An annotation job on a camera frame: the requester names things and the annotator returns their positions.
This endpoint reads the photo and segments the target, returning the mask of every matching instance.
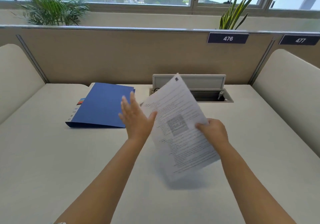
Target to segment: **person's right arm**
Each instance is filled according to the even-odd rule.
[[[229,143],[221,121],[197,124],[221,158],[222,167],[246,224],[295,224]]]

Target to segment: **table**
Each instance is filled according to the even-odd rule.
[[[151,85],[132,85],[143,101]],[[225,85],[234,103],[199,103],[220,119],[259,180],[297,223],[320,220],[320,159],[250,85]],[[88,88],[46,84],[0,125],[0,223],[46,224],[90,184],[127,139],[125,129],[71,129]],[[221,162],[168,183],[151,138],[113,224],[244,223]]]

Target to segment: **number sign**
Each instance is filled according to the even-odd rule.
[[[284,35],[279,44],[291,44],[291,45],[316,45],[320,39],[320,36],[313,35]]]
[[[209,34],[208,43],[245,44],[249,34],[214,33]]]

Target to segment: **window frame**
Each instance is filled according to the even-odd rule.
[[[245,12],[252,17],[308,18],[319,19],[320,11],[270,9],[273,0],[258,0],[258,5],[249,5]],[[0,9],[20,9],[19,4],[27,2],[0,0]],[[117,4],[89,3],[91,12],[120,12],[120,13],[155,13],[155,14],[186,14],[186,15],[216,15],[221,16],[229,7],[228,4],[198,3],[189,0],[189,6],[184,5],[147,5],[147,4]]]

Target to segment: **open compartment lid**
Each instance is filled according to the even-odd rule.
[[[152,75],[153,89],[161,88],[175,74]],[[190,90],[194,89],[223,89],[226,81],[225,74],[180,74]]]

